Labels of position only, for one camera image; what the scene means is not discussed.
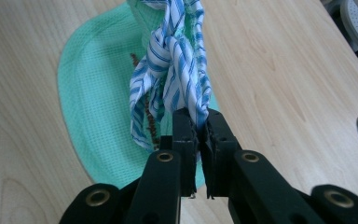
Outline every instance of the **wood grain surface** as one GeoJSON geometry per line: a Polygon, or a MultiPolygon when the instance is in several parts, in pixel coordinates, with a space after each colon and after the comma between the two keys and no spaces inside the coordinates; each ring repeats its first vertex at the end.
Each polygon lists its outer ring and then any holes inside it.
{"type": "MultiPolygon", "coordinates": [[[[62,120],[57,65],[77,27],[122,2],[0,0],[0,223],[57,223],[92,184],[62,120]]],[[[202,3],[209,74],[241,146],[306,193],[358,194],[358,61],[322,4],[202,3]]],[[[204,191],[182,201],[182,223],[229,223],[227,200],[204,191]]]]}

